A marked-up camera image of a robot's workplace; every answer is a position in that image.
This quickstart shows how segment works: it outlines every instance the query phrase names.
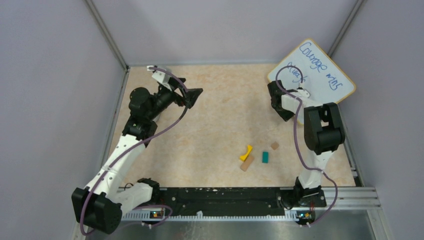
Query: robotic arm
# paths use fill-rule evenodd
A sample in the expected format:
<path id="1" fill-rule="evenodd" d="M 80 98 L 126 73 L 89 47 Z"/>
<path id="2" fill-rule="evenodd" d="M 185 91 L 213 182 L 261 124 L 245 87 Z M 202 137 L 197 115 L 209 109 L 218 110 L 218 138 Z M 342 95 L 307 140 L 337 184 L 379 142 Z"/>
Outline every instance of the robotic arm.
<path id="1" fill-rule="evenodd" d="M 135 145 L 155 134 L 158 127 L 155 121 L 170 104 L 175 103 L 190 109 L 203 92 L 202 88 L 184 91 L 183 86 L 175 78 L 161 71 L 152 70 L 156 68 L 157 66 L 148 66 L 147 70 L 153 72 L 152 77 L 159 83 L 158 91 L 150 94 L 146 88 L 138 87 L 131 92 L 130 117 L 115 150 L 85 188 L 77 187 L 72 193 L 72 204 L 77 222 L 80 222 L 83 205 L 90 191 L 92 195 L 85 210 L 83 224 L 107 234 L 118 227 L 123 215 L 151 199 L 152 185 L 156 182 L 149 180 L 138 182 L 126 191 L 117 193 L 134 160 L 146 149 L 150 141 Z M 176 89 L 181 90 L 182 96 L 175 92 Z M 121 155 L 123 155 L 121 159 L 113 165 L 112 163 Z M 102 179 L 94 188 L 99 178 Z"/>
<path id="2" fill-rule="evenodd" d="M 272 108 L 286 122 L 295 115 L 299 106 L 297 98 L 302 100 L 298 118 L 304 119 L 304 140 L 308 147 L 305 164 L 308 168 L 322 171 L 304 168 L 296 178 L 293 195 L 286 197 L 285 200 L 291 206 L 295 204 L 307 206 L 323 194 L 321 190 L 323 171 L 334 151 L 345 141 L 339 108 L 333 102 L 322 104 L 309 99 L 309 93 L 301 87 L 288 90 L 295 98 L 281 91 L 275 81 L 268 84 L 268 91 L 271 95 Z"/>

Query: white wall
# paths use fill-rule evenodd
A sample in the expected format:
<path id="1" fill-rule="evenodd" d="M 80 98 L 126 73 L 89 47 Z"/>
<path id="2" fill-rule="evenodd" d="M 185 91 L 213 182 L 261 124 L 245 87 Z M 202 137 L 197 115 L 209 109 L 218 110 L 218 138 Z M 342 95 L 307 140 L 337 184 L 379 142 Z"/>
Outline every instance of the white wall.
<path id="1" fill-rule="evenodd" d="M 82 0 L 0 2 L 1 239 L 70 239 L 123 70 Z"/>
<path id="2" fill-rule="evenodd" d="M 356 0 L 94 0 L 129 65 L 279 62 L 330 49 Z"/>
<path id="3" fill-rule="evenodd" d="M 424 1 L 368 1 L 333 59 L 356 83 L 340 104 L 367 185 L 396 239 L 422 239 Z"/>

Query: brown rectangular block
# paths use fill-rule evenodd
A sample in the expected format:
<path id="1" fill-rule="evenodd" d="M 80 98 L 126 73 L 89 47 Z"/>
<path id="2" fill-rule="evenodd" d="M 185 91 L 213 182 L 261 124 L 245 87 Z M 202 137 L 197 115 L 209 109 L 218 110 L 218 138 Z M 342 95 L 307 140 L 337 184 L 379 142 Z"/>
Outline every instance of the brown rectangular block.
<path id="1" fill-rule="evenodd" d="M 272 150 L 276 150 L 276 149 L 278 149 L 278 147 L 279 147 L 280 145 L 278 144 L 278 142 L 274 142 L 273 144 L 271 144 L 271 148 L 272 148 Z"/>
<path id="2" fill-rule="evenodd" d="M 253 160 L 255 160 L 255 158 L 252 155 L 249 155 L 243 164 L 241 164 L 240 169 L 246 172 Z"/>

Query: cable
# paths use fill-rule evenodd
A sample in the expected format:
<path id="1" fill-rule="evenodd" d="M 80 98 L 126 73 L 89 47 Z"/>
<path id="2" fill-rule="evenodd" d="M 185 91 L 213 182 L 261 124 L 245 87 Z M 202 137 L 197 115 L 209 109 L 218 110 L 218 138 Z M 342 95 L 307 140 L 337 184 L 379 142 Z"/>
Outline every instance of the cable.
<path id="1" fill-rule="evenodd" d="M 303 102 L 302 102 L 302 99 L 300 99 L 299 97 L 297 97 L 297 96 L 295 96 L 295 95 L 293 95 L 293 94 L 291 94 L 290 92 L 288 92 L 287 90 L 285 90 L 284 88 L 283 88 L 283 86 L 281 86 L 280 85 L 280 83 L 279 83 L 279 81 L 278 81 L 278 75 L 280 74 L 280 72 L 282 71 L 282 70 L 284 70 L 284 69 L 286 69 L 286 68 L 295 68 L 296 70 L 298 70 L 299 71 L 299 73 L 300 73 L 300 79 L 304 79 L 304 76 L 303 76 L 303 74 L 302 74 L 302 71 L 297 67 L 297 66 L 291 66 L 291 65 L 287 65 L 287 66 L 283 66 L 282 68 L 280 68 L 279 70 L 278 70 L 278 72 L 277 72 L 277 74 L 275 75 L 275 82 L 276 82 L 276 84 L 277 84 L 277 86 L 278 86 L 278 88 L 283 92 L 283 93 L 285 93 L 285 94 L 287 94 L 287 95 L 289 95 L 290 97 L 292 97 L 292 98 L 294 98 L 294 99 L 297 99 L 298 101 L 299 101 L 299 106 L 297 107 L 297 110 L 296 110 L 296 114 L 294 115 L 294 124 L 293 124 L 293 132 L 294 132 L 294 146 L 296 147 L 296 152 L 297 152 L 297 155 L 299 156 L 299 159 L 300 159 L 300 162 L 302 163 L 302 165 L 303 165 L 303 167 L 305 168 L 305 169 L 307 169 L 307 170 L 309 170 L 309 171 L 319 171 L 319 172 L 322 172 L 322 175 L 324 175 L 324 177 L 326 178 L 326 179 L 328 179 L 330 182 L 332 182 L 332 184 L 334 185 L 334 188 L 335 188 L 335 196 L 334 196 L 334 200 L 332 201 L 332 203 L 331 203 L 331 205 L 328 207 L 328 209 L 321 215 L 321 216 L 319 216 L 313 223 L 311 223 L 309 226 L 312 226 L 312 225 L 314 225 L 314 224 L 316 224 L 316 223 L 318 223 L 321 219 L 323 219 L 323 217 L 324 216 L 326 216 L 329 212 L 330 212 L 330 210 L 334 207 L 334 205 L 336 204 L 336 200 L 337 200 L 337 196 L 338 196 L 338 194 L 339 194 L 339 189 L 338 189 L 338 187 L 337 187 L 337 184 L 336 184 L 336 182 L 333 180 L 333 179 L 331 179 L 328 175 L 327 175 L 327 173 L 325 173 L 324 172 L 324 170 L 322 170 L 322 169 L 320 169 L 320 168 L 317 168 L 317 167 L 308 167 L 306 164 L 305 164 L 305 161 L 304 161 L 304 159 L 303 159 L 303 157 L 302 157 L 302 154 L 301 154 L 301 150 L 299 149 L 299 143 L 298 143 L 298 131 L 297 131 L 297 126 L 298 126 L 298 116 L 299 116 L 299 111 L 301 110 L 301 107 L 302 107 L 302 104 L 303 104 Z"/>
<path id="2" fill-rule="evenodd" d="M 128 182 L 127 184 L 125 184 L 125 186 L 123 186 L 124 191 L 125 191 L 125 189 L 127 189 L 128 184 L 131 184 L 131 187 L 134 187 L 134 184 L 132 184 L 131 182 Z"/>
<path id="3" fill-rule="evenodd" d="M 130 223 L 128 223 L 128 224 L 125 224 L 125 225 L 123 225 L 123 226 L 119 227 L 118 229 L 116 229 L 116 230 L 115 230 L 113 233 L 111 233 L 110 235 L 108 235 L 108 236 L 105 238 L 105 240 L 107 240 L 107 239 L 108 239 L 108 238 L 110 238 L 113 234 L 117 233 L 118 231 L 120 231 L 120 230 L 122 230 L 122 229 L 124 229 L 124 228 L 126 228 L 126 227 L 128 227 L 128 226 L 132 226 L 132 225 L 142 225 L 142 226 L 146 226 L 146 227 L 149 227 L 149 228 L 154 228 L 154 227 L 160 226 L 160 225 L 164 224 L 164 223 L 165 223 L 165 220 L 167 220 L 170 216 L 172 216 L 172 213 L 173 213 L 173 210 L 172 210 L 172 208 L 171 208 L 170 206 L 168 206 L 168 205 L 162 205 L 162 204 L 159 204 L 159 205 L 138 206 L 138 207 L 134 208 L 133 210 L 142 210 L 142 209 L 149 209 L 149 208 L 164 208 L 164 209 L 168 209 L 168 210 L 169 210 L 169 214 L 168 214 L 168 215 L 166 215 L 166 217 L 165 217 L 164 219 L 160 220 L 159 222 L 157 222 L 157 223 L 155 223 L 155 224 L 153 224 L 153 225 L 151 225 L 151 224 L 144 224 L 144 222 L 138 222 L 138 221 L 137 221 L 137 222 L 130 222 Z"/>
<path id="4" fill-rule="evenodd" d="M 158 68 L 158 67 L 150 67 L 150 69 L 157 70 L 157 71 L 163 72 L 165 74 L 171 75 L 175 80 L 177 80 L 177 82 L 179 84 L 181 84 L 181 86 L 184 88 L 184 90 L 186 92 L 189 91 L 187 89 L 186 85 L 184 85 L 183 81 L 181 81 L 181 79 L 179 79 L 177 76 L 173 75 L 169 71 L 166 71 L 166 70 L 164 70 L 162 68 Z M 146 143 L 146 142 L 148 142 L 148 141 L 150 141 L 150 140 L 152 140 L 152 139 L 154 139 L 154 138 L 162 135 L 163 133 L 167 132 L 168 130 L 170 130 L 171 128 L 173 128 L 175 125 L 177 125 L 181 121 L 181 119 L 184 117 L 184 115 L 186 114 L 187 109 L 188 109 L 187 106 L 185 106 L 184 110 L 182 111 L 181 116 L 179 116 L 179 118 L 173 124 L 169 125 L 167 128 L 165 128 L 164 130 L 156 133 L 155 135 L 153 135 L 151 137 L 148 137 L 148 138 L 146 138 L 146 139 L 144 139 L 142 141 L 137 142 L 136 144 L 134 144 L 133 146 L 131 146 L 127 150 L 125 150 L 123 153 L 121 153 L 115 160 L 113 160 L 113 162 L 109 165 L 109 168 L 112 168 L 123 156 L 125 156 L 131 150 L 133 150 L 136 147 L 138 147 L 138 146 L 140 146 L 140 145 L 142 145 L 142 144 L 144 144 L 144 143 Z M 102 179 L 105 178 L 105 176 L 106 176 L 107 173 L 108 173 L 108 171 L 105 170 L 100 175 L 100 177 L 97 179 L 97 181 L 95 182 L 95 184 L 93 185 L 93 187 L 91 188 L 91 190 L 88 192 L 87 198 L 85 199 L 84 204 L 82 205 L 81 217 L 79 218 L 79 230 L 81 231 L 82 235 L 84 235 L 84 236 L 88 236 L 89 234 L 93 233 L 94 230 L 95 230 L 95 229 L 93 229 L 93 230 L 91 230 L 89 232 L 84 231 L 84 216 L 86 214 L 86 210 L 87 210 L 87 206 L 89 204 L 90 198 L 92 197 L 94 191 L 96 190 L 97 186 L 100 184 L 100 182 L 102 181 Z"/>

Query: teal block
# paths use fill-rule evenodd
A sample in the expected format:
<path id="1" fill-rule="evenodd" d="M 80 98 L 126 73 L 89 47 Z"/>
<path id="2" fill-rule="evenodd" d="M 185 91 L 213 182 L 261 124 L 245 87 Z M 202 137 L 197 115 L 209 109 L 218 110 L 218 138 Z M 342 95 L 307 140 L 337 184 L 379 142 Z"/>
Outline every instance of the teal block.
<path id="1" fill-rule="evenodd" d="M 264 163 L 264 164 L 268 163 L 268 152 L 267 151 L 262 152 L 262 163 Z"/>

